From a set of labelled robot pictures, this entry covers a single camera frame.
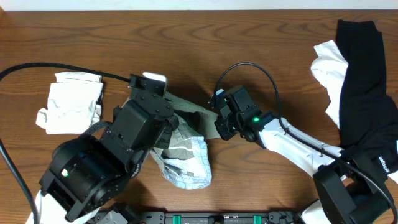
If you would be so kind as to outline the grey-green shorts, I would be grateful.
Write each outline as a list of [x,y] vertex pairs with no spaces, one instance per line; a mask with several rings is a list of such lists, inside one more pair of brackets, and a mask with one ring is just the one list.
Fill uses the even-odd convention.
[[173,106],[179,126],[172,132],[167,149],[154,148],[150,154],[174,186],[203,189],[212,180],[206,141],[220,137],[214,125],[218,115],[169,92],[165,98]]

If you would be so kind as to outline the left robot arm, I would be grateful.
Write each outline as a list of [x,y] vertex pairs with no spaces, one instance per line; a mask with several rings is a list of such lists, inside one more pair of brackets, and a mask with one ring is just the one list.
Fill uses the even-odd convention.
[[53,152],[41,177],[40,194],[55,201],[72,223],[119,195],[141,171],[149,152],[167,146],[178,126],[172,105],[164,97],[139,90],[112,122],[96,123]]

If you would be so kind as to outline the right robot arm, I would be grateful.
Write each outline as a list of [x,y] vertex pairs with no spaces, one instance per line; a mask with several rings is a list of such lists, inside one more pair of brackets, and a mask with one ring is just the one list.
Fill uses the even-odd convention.
[[220,113],[216,130],[225,141],[239,134],[248,142],[276,152],[312,177],[318,200],[298,214],[301,223],[373,223],[397,210],[381,173],[365,156],[321,142],[268,110],[261,111],[238,85],[215,92],[209,102]]

